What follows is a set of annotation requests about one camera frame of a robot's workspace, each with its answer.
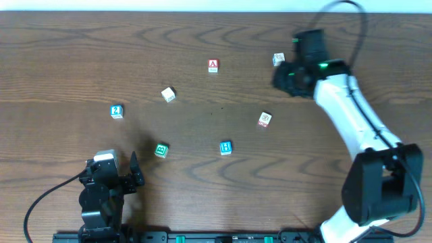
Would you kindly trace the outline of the blue number 2 block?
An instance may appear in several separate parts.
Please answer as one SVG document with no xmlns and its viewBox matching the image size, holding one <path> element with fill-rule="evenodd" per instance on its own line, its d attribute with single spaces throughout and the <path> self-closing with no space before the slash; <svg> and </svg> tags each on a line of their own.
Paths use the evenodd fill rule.
<svg viewBox="0 0 432 243">
<path fill-rule="evenodd" d="M 113 119 L 122 119 L 124 117 L 124 109 L 121 105 L 112 105 L 110 107 L 110 115 Z"/>
</svg>

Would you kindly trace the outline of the red letter A block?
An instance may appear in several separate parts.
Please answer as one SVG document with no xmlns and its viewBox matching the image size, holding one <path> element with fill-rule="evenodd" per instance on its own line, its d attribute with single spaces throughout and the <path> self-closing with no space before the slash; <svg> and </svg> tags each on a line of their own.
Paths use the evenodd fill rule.
<svg viewBox="0 0 432 243">
<path fill-rule="evenodd" d="M 219 70 L 219 60 L 218 59 L 209 59 L 208 60 L 208 72 L 209 73 L 217 73 Z"/>
</svg>

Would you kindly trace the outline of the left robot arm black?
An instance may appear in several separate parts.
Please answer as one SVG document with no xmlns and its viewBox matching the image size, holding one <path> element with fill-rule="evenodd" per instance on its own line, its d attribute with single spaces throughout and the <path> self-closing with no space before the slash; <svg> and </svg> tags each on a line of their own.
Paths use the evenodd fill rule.
<svg viewBox="0 0 432 243">
<path fill-rule="evenodd" d="M 119 162 L 113 149 L 99 151 L 86 161 L 79 181 L 84 185 L 79 196 L 84 225 L 78 230 L 83 243 L 138 242 L 134 229 L 122 223 L 124 196 L 144 185 L 136 153 L 130 158 L 130 173 L 119 175 Z"/>
</svg>

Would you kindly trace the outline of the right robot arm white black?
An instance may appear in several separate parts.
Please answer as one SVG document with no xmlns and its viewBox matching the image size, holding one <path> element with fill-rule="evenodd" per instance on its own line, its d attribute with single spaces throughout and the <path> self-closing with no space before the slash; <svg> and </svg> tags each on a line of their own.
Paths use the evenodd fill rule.
<svg viewBox="0 0 432 243">
<path fill-rule="evenodd" d="M 279 64 L 273 86 L 292 97 L 313 99 L 333 122 L 352 160 L 341 208 L 319 226 L 310 242 L 415 235 L 426 213 L 421 149 L 404 144 L 380 120 L 350 66 L 329 58 L 322 30 L 299 32 L 292 42 L 294 60 Z"/>
</svg>

